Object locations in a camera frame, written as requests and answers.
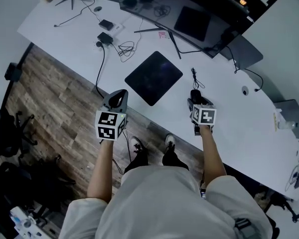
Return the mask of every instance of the monitor stand leg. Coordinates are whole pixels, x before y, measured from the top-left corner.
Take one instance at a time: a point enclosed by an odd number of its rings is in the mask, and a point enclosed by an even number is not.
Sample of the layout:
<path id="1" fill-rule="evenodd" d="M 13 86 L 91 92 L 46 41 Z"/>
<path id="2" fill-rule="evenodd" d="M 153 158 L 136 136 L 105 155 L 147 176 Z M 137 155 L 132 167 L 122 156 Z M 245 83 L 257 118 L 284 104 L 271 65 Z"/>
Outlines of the monitor stand leg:
<path id="1" fill-rule="evenodd" d="M 65 1 L 68 1 L 68 0 L 62 0 L 61 2 L 58 2 L 55 6 L 59 5 L 60 3 L 63 3 Z M 74 4 L 74 0 L 71 0 L 71 8 L 73 10 L 73 4 Z"/>
<path id="2" fill-rule="evenodd" d="M 165 28 L 162 28 L 162 27 L 150 28 L 150 29 L 144 29 L 144 30 L 134 31 L 134 33 L 144 33 L 144 32 L 161 31 L 161 30 L 167 31 L 169 33 L 170 39 L 171 39 L 171 41 L 173 42 L 173 44 L 175 46 L 175 49 L 176 49 L 177 54 L 178 54 L 178 57 L 179 57 L 179 59 L 181 59 L 181 56 L 180 56 L 180 53 L 179 53 L 179 50 L 178 50 L 178 47 L 176 45 L 176 42 L 175 42 L 175 39 L 174 39 L 174 36 L 173 36 L 172 32 L 166 30 Z"/>

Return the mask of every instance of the monitor screen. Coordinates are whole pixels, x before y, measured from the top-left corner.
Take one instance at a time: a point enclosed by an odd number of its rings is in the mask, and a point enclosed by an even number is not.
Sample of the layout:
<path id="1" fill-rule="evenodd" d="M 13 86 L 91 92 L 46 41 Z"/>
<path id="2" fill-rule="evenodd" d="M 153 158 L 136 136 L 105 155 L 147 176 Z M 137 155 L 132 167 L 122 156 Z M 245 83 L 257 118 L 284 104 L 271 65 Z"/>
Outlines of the monitor screen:
<path id="1" fill-rule="evenodd" d="M 240 32 L 246 8 L 234 0 L 119 0 L 128 11 L 170 30 L 213 58 Z"/>

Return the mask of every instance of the white table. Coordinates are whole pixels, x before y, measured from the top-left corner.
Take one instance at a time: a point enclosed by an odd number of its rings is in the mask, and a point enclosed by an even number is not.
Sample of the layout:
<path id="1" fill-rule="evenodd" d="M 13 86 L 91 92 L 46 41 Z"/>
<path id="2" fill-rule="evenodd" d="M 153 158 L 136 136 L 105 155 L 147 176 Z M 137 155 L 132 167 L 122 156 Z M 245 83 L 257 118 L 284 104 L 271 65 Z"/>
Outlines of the white table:
<path id="1" fill-rule="evenodd" d="M 88 9 L 61 27 L 53 27 L 78 14 L 85 6 L 77 2 L 71 11 L 67 2 L 54 6 L 57 2 L 59 0 L 50 4 L 40 2 L 18 32 L 95 83 L 103 52 L 94 49 L 93 45 L 103 29 Z M 116 46 L 129 40 L 137 42 L 140 36 L 133 31 L 139 29 L 141 18 L 121 11 L 118 3 L 108 0 L 97 0 L 92 9 L 96 6 L 103 7 L 98 12 L 101 20 L 107 19 L 125 27 L 114 38 Z M 141 29 L 153 27 L 153 24 L 144 20 Z M 181 51 L 194 49 L 177 37 L 175 40 Z M 171 61 L 183 72 L 183 77 L 150 107 L 125 83 L 124 78 L 154 51 L 159 51 Z M 127 89 L 129 107 L 202 149 L 201 138 L 194 136 L 186 103 L 193 85 L 190 69 L 194 67 L 197 78 L 206 86 L 200 89 L 203 96 L 217 108 L 213 135 L 223 162 L 277 192 L 295 200 L 299 198 L 299 189 L 293 186 L 285 192 L 290 174 L 298 164 L 299 154 L 296 156 L 296 152 L 299 151 L 299 142 L 291 130 L 275 131 L 274 104 L 263 91 L 254 92 L 258 86 L 245 72 L 234 74 L 233 61 L 227 61 L 221 55 L 210 59 L 202 52 L 182 54 L 179 60 L 171 40 L 159 39 L 157 32 L 143 33 L 137 51 L 126 63 L 121 63 L 112 46 L 105 47 L 105 52 L 99 87 L 107 93 Z M 249 88 L 248 96 L 242 94 L 242 86 Z"/>

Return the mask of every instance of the person's left arm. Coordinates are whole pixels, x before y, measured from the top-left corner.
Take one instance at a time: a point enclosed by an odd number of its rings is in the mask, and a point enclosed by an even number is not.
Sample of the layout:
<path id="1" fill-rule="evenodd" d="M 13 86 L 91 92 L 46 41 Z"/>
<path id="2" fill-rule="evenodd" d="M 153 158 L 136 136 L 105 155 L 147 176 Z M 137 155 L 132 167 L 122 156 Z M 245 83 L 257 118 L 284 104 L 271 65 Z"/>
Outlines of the person's left arm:
<path id="1" fill-rule="evenodd" d="M 112 197 L 113 142 L 104 140 L 93 169 L 87 198 L 73 201 L 66 213 L 60 239 L 93 239 Z"/>

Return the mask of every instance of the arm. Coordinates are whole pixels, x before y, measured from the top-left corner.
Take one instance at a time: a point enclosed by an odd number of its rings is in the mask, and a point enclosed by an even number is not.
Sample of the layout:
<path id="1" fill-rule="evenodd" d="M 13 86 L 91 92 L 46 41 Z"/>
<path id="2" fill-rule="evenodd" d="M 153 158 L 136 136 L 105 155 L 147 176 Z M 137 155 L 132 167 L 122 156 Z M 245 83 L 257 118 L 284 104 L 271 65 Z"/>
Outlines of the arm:
<path id="1" fill-rule="evenodd" d="M 112 197 L 113 141 L 104 140 L 93 169 L 87 197 L 98 198 L 109 203 Z"/>
<path id="2" fill-rule="evenodd" d="M 203 140 L 204 148 L 204 182 L 207 186 L 217 177 L 226 175 L 226 170 L 218 154 L 217 146 L 210 128 L 206 125 L 201 125 L 200 134 Z"/>

